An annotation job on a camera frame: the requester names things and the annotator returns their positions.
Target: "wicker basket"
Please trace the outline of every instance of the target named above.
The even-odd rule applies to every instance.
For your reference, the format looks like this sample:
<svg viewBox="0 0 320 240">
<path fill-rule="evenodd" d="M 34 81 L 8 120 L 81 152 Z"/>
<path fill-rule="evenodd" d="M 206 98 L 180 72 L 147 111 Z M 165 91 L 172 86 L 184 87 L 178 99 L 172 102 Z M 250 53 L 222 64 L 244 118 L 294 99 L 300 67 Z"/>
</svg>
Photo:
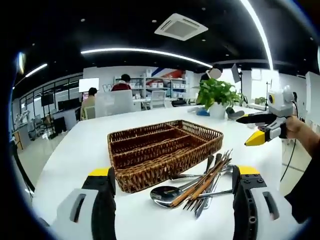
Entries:
<svg viewBox="0 0 320 240">
<path fill-rule="evenodd" d="M 184 120 L 107 136 L 110 162 L 122 191 L 135 193 L 186 171 L 217 152 L 224 135 Z"/>
</svg>

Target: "ceiling air conditioner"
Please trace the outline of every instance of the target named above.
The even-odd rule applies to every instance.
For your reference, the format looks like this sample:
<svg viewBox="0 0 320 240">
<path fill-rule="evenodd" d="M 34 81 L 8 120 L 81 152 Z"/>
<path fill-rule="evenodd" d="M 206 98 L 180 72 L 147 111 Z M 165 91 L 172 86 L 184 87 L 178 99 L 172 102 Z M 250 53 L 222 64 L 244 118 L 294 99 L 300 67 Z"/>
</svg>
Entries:
<svg viewBox="0 0 320 240">
<path fill-rule="evenodd" d="M 207 30 L 208 28 L 202 24 L 174 13 L 165 20 L 154 33 L 185 41 Z"/>
</svg>

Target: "blue object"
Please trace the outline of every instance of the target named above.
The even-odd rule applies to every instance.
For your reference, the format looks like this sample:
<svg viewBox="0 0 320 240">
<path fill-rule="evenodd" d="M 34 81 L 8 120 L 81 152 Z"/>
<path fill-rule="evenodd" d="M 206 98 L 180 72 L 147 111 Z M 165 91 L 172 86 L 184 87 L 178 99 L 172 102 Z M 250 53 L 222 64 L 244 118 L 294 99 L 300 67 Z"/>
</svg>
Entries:
<svg viewBox="0 0 320 240">
<path fill-rule="evenodd" d="M 204 107 L 201 107 L 199 109 L 196 110 L 196 114 L 198 116 L 210 116 L 210 113 L 207 112 L 207 110 Z"/>
</svg>

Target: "black ceiling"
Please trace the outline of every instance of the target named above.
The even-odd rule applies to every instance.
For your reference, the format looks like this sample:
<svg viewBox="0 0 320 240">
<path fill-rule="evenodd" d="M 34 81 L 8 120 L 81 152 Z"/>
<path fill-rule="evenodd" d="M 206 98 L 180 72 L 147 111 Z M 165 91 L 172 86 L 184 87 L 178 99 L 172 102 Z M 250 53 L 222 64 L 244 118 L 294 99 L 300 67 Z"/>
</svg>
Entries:
<svg viewBox="0 0 320 240">
<path fill-rule="evenodd" d="M 81 50 L 147 48 L 180 54 L 209 64 L 267 59 L 256 26 L 239 0 L 139 2 L 117 0 L 97 3 L 78 1 L 71 6 L 66 3 L 20 5 L 19 10 L 14 12 L 16 26 L 7 29 L 6 46 L 11 53 L 21 51 L 26 54 L 25 74 L 43 63 L 47 63 L 48 67 L 22 80 L 15 87 L 14 96 L 21 96 L 45 82 L 93 66 L 155 66 L 195 72 L 206 69 L 185 60 L 155 54 L 114 52 L 81 55 Z M 317 72 L 317 45 L 289 12 L 279 7 L 275 0 L 250 2 L 266 32 L 272 59 L 275 63 L 282 63 L 275 64 L 274 68 L 293 75 L 298 71 L 300 74 Z M 173 13 L 191 18 L 209 30 L 187 41 L 154 34 L 156 28 Z M 268 65 L 242 63 L 242 67 Z M 23 77 L 18 75 L 15 83 Z"/>
</svg>

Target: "led strip light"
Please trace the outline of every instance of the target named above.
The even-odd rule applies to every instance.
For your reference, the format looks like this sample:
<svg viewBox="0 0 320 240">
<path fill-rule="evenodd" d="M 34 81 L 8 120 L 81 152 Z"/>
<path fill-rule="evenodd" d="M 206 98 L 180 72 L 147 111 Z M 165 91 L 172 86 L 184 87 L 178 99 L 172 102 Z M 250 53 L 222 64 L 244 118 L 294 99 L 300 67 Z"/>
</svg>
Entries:
<svg viewBox="0 0 320 240">
<path fill-rule="evenodd" d="M 202 61 L 195 60 L 190 57 L 186 57 L 186 56 L 182 56 L 182 55 L 178 55 L 170 52 L 165 52 L 165 51 L 157 51 L 157 50 L 150 50 L 150 49 L 144 49 L 144 48 L 127 48 L 127 47 L 101 48 L 101 49 L 85 50 L 85 51 L 82 51 L 81 54 L 92 54 L 92 53 L 102 53 L 102 52 L 140 52 L 140 53 L 159 54 L 159 55 L 174 57 L 177 59 L 187 60 L 189 62 L 203 65 L 210 69 L 212 68 L 212 65 Z"/>
<path fill-rule="evenodd" d="M 48 64 L 43 64 L 41 66 L 38 66 L 36 69 L 33 69 L 31 72 L 29 72 L 27 75 L 25 75 L 26 78 L 30 77 L 32 74 L 38 72 L 39 70 L 45 68 L 46 66 L 48 66 Z"/>
<path fill-rule="evenodd" d="M 266 33 L 264 31 L 264 28 L 262 27 L 261 22 L 260 22 L 257 14 L 256 14 L 254 8 L 251 6 L 250 2 L 248 0 L 240 0 L 240 2 L 244 5 L 245 9 L 249 12 L 252 20 L 254 21 L 254 24 L 255 24 L 256 28 L 259 31 L 259 34 L 260 34 L 260 36 L 262 38 L 262 42 L 263 42 L 264 49 L 265 49 L 265 52 L 266 52 L 266 56 L 268 58 L 270 70 L 273 71 L 274 70 L 274 65 L 273 65 L 273 61 L 272 61 L 272 57 L 271 57 L 271 51 L 270 51 L 270 48 L 269 48 L 269 44 L 268 44 L 268 40 L 267 40 Z"/>
</svg>

